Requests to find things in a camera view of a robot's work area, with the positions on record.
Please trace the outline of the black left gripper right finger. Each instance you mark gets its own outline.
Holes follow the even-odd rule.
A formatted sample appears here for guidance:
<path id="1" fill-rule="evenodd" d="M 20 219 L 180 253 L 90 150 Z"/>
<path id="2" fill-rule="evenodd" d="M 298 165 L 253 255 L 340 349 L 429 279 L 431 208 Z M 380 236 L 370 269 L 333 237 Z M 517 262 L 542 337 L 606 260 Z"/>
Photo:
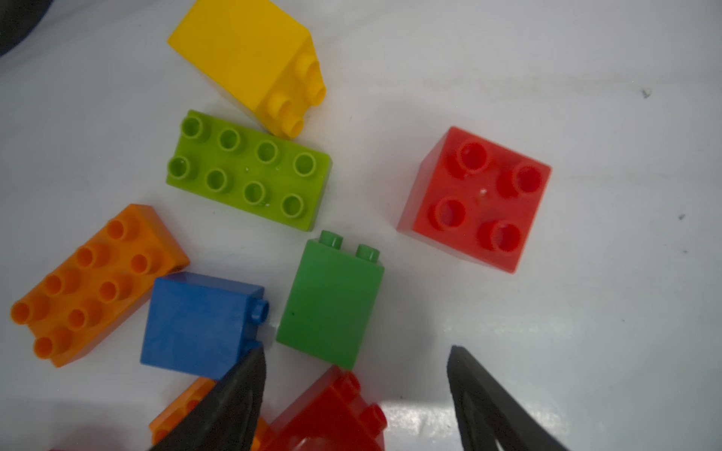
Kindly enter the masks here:
<path id="1" fill-rule="evenodd" d="M 453 346 L 447 378 L 465 450 L 563 450 L 464 347 Z"/>

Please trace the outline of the small red lego brick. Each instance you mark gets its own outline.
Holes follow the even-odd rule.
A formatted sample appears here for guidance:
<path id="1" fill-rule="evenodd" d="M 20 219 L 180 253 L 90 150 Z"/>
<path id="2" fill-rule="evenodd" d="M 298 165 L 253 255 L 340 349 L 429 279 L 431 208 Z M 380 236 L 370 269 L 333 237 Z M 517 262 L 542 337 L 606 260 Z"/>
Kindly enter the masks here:
<path id="1" fill-rule="evenodd" d="M 353 372 L 331 366 L 270 425 L 262 450 L 385 450 L 387 418 Z"/>

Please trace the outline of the orange lego plate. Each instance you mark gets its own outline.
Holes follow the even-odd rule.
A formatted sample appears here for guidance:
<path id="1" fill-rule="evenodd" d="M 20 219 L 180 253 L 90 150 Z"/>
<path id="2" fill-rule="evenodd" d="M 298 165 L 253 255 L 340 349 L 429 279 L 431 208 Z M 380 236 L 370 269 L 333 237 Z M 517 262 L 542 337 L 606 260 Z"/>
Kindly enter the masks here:
<path id="1" fill-rule="evenodd" d="M 154 281 L 188 255 L 151 206 L 131 204 L 15 302 L 33 351 L 57 368 L 89 353 L 143 304 Z"/>

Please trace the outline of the blue lego brick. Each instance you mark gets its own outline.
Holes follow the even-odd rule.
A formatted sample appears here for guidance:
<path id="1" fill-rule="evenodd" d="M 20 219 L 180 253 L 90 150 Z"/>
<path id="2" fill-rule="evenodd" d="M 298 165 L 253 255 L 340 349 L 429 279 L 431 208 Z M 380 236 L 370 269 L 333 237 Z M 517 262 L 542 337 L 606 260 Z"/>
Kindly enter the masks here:
<path id="1" fill-rule="evenodd" d="M 140 363 L 219 381 L 254 348 L 264 287 L 193 272 L 155 279 Z"/>

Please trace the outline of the dark green lego brick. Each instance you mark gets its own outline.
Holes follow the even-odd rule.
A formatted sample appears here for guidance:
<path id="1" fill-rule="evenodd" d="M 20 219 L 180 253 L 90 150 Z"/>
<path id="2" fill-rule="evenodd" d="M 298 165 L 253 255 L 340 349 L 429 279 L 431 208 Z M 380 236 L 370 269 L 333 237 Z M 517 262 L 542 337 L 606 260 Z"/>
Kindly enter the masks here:
<path id="1" fill-rule="evenodd" d="M 276 341 L 347 370 L 353 369 L 385 268 L 366 244 L 353 253 L 329 230 L 306 243 Z"/>

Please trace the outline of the red square lego brick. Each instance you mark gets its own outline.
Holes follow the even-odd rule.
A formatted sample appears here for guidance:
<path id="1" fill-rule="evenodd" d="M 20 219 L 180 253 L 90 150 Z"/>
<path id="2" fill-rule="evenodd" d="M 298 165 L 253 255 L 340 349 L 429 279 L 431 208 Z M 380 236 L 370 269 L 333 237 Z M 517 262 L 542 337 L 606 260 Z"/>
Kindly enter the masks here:
<path id="1" fill-rule="evenodd" d="M 422 161 L 397 229 L 512 274 L 551 174 L 545 163 L 451 127 Z"/>

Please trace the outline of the lime green flat lego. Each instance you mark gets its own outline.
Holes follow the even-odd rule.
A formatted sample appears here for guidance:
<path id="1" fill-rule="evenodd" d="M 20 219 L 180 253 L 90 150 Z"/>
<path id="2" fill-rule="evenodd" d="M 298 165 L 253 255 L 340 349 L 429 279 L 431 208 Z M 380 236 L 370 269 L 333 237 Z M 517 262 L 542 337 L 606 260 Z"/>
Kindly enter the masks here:
<path id="1" fill-rule="evenodd" d="M 190 110 L 167 163 L 167 184 L 310 231 L 332 165 L 326 153 Z"/>

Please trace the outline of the yellow lego brick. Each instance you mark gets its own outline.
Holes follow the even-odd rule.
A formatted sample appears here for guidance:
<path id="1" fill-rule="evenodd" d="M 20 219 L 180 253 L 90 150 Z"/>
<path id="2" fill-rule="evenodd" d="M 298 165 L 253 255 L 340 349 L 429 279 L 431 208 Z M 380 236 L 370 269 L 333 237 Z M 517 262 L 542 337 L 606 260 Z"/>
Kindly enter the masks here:
<path id="1" fill-rule="evenodd" d="M 270 1 L 197 1 L 168 44 L 273 135 L 300 135 L 325 98 L 311 34 Z"/>

